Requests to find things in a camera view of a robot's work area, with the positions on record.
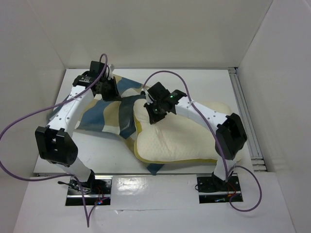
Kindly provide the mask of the cream yellow-edged pillow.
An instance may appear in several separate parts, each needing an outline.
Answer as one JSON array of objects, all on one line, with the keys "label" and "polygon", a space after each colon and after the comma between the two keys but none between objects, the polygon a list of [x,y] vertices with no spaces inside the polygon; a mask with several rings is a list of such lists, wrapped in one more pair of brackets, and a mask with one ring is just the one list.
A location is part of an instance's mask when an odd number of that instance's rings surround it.
[{"label": "cream yellow-edged pillow", "polygon": [[134,103],[134,120],[138,131],[135,156],[146,163],[186,163],[217,161],[215,139],[205,127],[169,113],[150,124],[144,99]]}]

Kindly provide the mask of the blue beige striped pillowcase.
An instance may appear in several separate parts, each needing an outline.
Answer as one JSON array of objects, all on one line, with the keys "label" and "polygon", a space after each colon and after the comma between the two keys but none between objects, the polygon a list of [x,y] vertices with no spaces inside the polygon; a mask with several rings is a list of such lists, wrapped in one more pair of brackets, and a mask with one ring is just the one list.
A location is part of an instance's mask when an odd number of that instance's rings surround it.
[{"label": "blue beige striped pillowcase", "polygon": [[134,103],[144,98],[140,94],[143,84],[118,75],[115,80],[121,99],[105,101],[97,94],[79,115],[74,129],[118,135],[129,150],[136,153],[138,131],[133,110]]}]

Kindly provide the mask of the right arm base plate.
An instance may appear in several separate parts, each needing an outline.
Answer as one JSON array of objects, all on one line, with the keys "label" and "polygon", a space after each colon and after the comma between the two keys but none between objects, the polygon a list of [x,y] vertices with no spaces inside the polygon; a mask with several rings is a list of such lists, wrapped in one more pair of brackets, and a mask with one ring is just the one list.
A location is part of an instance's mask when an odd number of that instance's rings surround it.
[{"label": "right arm base plate", "polygon": [[240,181],[237,175],[229,178],[227,183],[219,183],[212,176],[197,176],[195,190],[198,192],[199,203],[243,202]]}]

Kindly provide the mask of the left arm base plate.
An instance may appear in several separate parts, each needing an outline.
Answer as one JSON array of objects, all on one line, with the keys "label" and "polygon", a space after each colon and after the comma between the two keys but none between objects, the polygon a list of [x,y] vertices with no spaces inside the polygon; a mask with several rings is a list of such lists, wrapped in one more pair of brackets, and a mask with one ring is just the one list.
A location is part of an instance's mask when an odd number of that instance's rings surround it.
[{"label": "left arm base plate", "polygon": [[[66,206],[83,206],[82,192],[74,178],[69,182],[57,182],[59,185],[67,187]],[[86,206],[98,204],[99,206],[108,206],[111,203],[112,177],[95,177],[95,185],[92,188],[86,188],[83,184],[82,191],[85,197]]]}]

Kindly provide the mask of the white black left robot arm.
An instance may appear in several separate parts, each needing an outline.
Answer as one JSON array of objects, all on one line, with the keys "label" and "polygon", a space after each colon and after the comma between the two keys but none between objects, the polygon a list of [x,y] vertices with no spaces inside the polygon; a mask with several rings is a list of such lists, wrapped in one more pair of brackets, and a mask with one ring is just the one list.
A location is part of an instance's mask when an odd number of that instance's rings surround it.
[{"label": "white black left robot arm", "polygon": [[77,177],[74,184],[86,194],[92,193],[101,183],[79,159],[72,135],[83,110],[96,95],[101,95],[105,101],[121,99],[113,70],[113,65],[92,61],[89,70],[74,79],[69,95],[53,119],[35,131],[40,158]]}]

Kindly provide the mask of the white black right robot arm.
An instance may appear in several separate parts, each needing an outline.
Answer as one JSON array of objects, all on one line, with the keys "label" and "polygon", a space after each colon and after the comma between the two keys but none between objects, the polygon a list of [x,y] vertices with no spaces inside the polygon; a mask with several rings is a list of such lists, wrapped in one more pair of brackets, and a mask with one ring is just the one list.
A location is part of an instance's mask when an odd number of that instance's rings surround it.
[{"label": "white black right robot arm", "polygon": [[144,107],[149,115],[149,122],[155,124],[168,113],[186,117],[208,129],[215,139],[215,150],[220,156],[212,173],[212,185],[217,190],[224,190],[235,167],[235,157],[246,141],[247,135],[240,116],[236,113],[226,115],[210,109],[190,97],[186,92],[170,92],[160,82],[150,88],[143,88],[141,93],[146,98]]}]

